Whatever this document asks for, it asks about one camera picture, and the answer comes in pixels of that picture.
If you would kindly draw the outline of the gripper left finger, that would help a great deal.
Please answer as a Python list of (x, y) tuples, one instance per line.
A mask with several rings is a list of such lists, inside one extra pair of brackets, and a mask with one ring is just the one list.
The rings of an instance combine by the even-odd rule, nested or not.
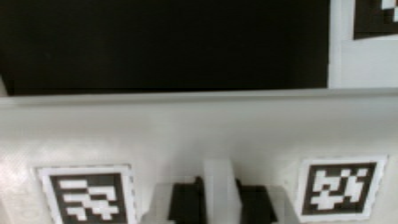
[(161, 183), (141, 224), (209, 224), (205, 181)]

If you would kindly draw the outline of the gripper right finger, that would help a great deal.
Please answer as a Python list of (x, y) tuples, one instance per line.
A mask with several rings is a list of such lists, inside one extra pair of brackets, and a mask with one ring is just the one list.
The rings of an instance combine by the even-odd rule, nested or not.
[(281, 186), (246, 185), (237, 181), (242, 214), (241, 224), (297, 224), (289, 194)]

